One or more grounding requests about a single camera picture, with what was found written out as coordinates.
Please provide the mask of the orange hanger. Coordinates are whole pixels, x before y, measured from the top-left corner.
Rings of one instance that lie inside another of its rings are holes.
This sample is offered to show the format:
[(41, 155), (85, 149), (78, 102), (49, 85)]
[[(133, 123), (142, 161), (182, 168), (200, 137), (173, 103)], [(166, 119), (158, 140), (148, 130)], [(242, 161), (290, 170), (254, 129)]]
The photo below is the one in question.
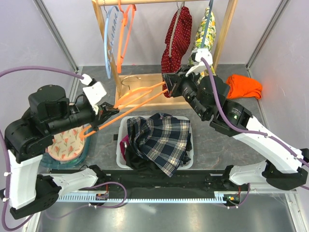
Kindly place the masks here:
[(122, 13), (119, 41), (118, 41), (118, 51), (117, 51), (117, 72), (118, 74), (122, 71), (122, 64), (126, 55), (127, 46), (129, 43), (131, 30), (133, 26), (133, 20), (136, 12), (136, 5), (130, 4), (124, 11), (121, 6), (121, 1), (118, 1), (119, 11)]
[[(131, 105), (132, 103), (135, 103), (136, 101), (142, 99), (143, 97), (145, 97), (146, 95), (150, 94), (153, 92), (153, 90), (157, 87), (163, 86), (166, 82), (165, 81), (161, 81), (155, 85), (152, 85), (150, 87), (138, 87), (136, 89), (130, 90), (128, 93), (126, 93), (124, 96), (122, 96), (114, 105), (114, 108), (120, 110), (123, 110), (125, 107)], [(120, 116), (117, 116), (116, 118), (112, 119), (111, 121), (101, 125), (98, 127), (97, 130), (92, 130), (91, 132), (87, 133), (86, 132), (92, 127), (91, 125), (87, 126), (85, 129), (83, 129), (80, 134), (79, 137), (81, 139), (85, 139), (91, 135), (93, 135), (94, 133), (106, 128), (107, 126), (111, 125), (112, 123), (118, 121), (119, 119), (123, 118), (124, 116), (127, 116), (129, 113), (132, 113), (133, 111), (139, 109), (140, 107), (144, 106), (145, 104), (149, 103), (150, 101), (156, 99), (157, 97), (159, 97), (160, 95), (163, 95), (165, 92), (167, 92), (168, 89), (164, 89), (161, 92), (153, 95), (152, 97), (146, 99), (145, 101), (141, 102), (140, 104), (135, 105), (133, 108), (129, 109), (128, 111), (124, 112), (123, 114), (121, 114)], [(132, 96), (135, 96), (138, 93), (142, 93), (142, 95), (132, 99), (129, 102), (126, 102), (127, 99), (131, 98)]]

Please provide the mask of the magenta pleated skirt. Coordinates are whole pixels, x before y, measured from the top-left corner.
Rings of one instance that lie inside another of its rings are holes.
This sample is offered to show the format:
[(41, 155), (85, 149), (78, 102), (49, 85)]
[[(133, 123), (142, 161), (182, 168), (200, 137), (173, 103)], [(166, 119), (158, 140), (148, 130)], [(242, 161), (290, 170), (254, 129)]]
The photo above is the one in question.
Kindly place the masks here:
[(126, 136), (120, 141), (119, 145), (120, 145), (121, 155), (122, 155), (123, 159), (126, 160), (126, 156), (125, 156), (126, 148), (127, 148), (128, 145), (129, 145), (128, 135), (126, 135)]

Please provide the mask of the black skirt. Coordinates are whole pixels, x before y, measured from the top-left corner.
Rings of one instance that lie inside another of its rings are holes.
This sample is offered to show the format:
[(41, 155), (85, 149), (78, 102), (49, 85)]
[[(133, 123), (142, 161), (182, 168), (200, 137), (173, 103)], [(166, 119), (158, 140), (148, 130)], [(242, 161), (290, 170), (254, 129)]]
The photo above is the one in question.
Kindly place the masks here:
[(129, 144), (125, 153), (126, 165), (143, 174), (171, 177), (190, 160), (187, 152), (191, 149), (191, 142), (150, 143), (141, 148)]

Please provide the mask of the navy plaid skirt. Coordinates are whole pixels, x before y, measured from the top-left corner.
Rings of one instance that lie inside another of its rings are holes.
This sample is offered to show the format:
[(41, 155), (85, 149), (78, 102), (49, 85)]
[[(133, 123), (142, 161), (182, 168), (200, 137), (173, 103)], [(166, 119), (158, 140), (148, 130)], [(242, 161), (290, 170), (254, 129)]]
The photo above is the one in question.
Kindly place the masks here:
[(185, 155), (192, 149), (190, 120), (156, 113), (148, 118), (129, 118), (126, 125), (129, 147), (168, 177), (188, 162)]

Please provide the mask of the light blue hanger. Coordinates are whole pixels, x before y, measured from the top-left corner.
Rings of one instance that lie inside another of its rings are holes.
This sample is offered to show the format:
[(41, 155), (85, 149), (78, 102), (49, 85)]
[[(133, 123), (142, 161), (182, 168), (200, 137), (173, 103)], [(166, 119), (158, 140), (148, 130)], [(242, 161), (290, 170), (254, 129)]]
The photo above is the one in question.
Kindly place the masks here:
[(107, 14), (104, 26), (104, 58), (105, 58), (105, 70), (107, 78), (112, 77), (112, 56), (115, 42), (115, 32), (118, 28), (118, 18), (120, 16), (120, 9), (118, 6), (112, 6)]

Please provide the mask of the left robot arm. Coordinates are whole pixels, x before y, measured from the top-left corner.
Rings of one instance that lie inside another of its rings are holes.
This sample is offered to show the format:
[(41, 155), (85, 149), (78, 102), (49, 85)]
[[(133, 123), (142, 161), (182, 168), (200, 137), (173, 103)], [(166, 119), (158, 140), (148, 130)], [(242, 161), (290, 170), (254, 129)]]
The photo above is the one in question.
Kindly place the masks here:
[(47, 209), (67, 193), (105, 187), (104, 172), (96, 165), (61, 177), (38, 174), (38, 168), (56, 134), (85, 124), (97, 128), (119, 112), (107, 102), (94, 112), (87, 99), (72, 105), (64, 88), (57, 85), (39, 88), (28, 101), (29, 108), (19, 120), (7, 126), (4, 136), (11, 166), (10, 187), (5, 189), (5, 197), (15, 219)]

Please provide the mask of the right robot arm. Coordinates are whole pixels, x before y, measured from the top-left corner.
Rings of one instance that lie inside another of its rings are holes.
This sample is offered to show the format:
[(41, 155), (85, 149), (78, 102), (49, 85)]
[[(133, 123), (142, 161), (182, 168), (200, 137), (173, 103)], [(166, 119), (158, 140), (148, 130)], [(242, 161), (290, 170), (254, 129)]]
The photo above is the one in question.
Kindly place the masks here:
[(202, 121), (209, 121), (217, 132), (245, 143), (265, 160), (246, 166), (229, 165), (221, 178), (222, 187), (233, 190), (248, 183), (268, 183), (292, 190), (306, 184), (308, 172), (303, 168), (309, 161), (308, 149), (296, 149), (265, 128), (241, 104), (228, 100), (229, 85), (221, 78), (185, 71), (162, 75), (169, 95), (182, 96)]

